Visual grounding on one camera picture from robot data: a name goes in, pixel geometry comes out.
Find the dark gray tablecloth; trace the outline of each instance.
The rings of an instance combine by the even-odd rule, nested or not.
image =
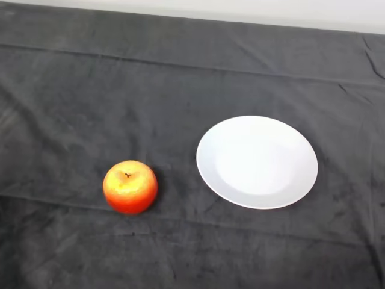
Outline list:
[[[212,125],[301,132],[315,186],[250,210],[201,179]],[[0,288],[384,288],[385,36],[0,3]],[[115,163],[159,198],[117,214]]]

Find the plate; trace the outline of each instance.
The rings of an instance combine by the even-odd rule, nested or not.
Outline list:
[[[254,209],[300,200],[318,173],[317,157],[304,136],[262,116],[234,117],[213,126],[200,140],[197,165],[216,194]]]

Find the white wall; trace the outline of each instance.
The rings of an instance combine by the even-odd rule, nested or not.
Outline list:
[[[385,0],[7,0],[7,2],[385,34]]]

